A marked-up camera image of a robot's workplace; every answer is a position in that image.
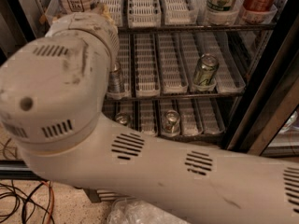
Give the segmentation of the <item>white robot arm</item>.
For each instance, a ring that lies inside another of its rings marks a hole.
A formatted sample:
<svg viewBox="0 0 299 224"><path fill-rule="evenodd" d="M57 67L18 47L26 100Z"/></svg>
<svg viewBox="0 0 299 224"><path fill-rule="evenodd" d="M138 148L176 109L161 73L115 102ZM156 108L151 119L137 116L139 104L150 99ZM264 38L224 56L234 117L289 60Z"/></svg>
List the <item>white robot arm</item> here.
<svg viewBox="0 0 299 224"><path fill-rule="evenodd" d="M61 17L0 68L0 120L37 175L144 200L190 224L299 224L299 165L155 138L102 111L117 28Z"/></svg>

